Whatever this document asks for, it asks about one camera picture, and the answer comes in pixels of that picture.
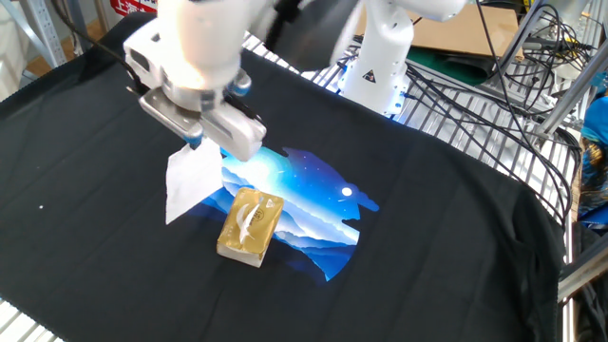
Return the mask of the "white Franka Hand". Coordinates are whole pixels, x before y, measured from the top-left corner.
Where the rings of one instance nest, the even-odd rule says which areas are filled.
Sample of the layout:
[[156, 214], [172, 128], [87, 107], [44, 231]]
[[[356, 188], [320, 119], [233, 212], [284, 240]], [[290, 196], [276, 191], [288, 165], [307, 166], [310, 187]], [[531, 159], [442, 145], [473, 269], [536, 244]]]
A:
[[158, 21], [139, 28], [123, 44], [126, 62], [148, 87], [139, 98], [142, 109], [193, 150], [208, 139], [231, 156], [250, 160], [266, 135], [259, 117], [250, 117], [238, 96], [226, 88], [199, 89], [172, 81], [167, 69], [184, 63], [165, 62], [165, 47]]

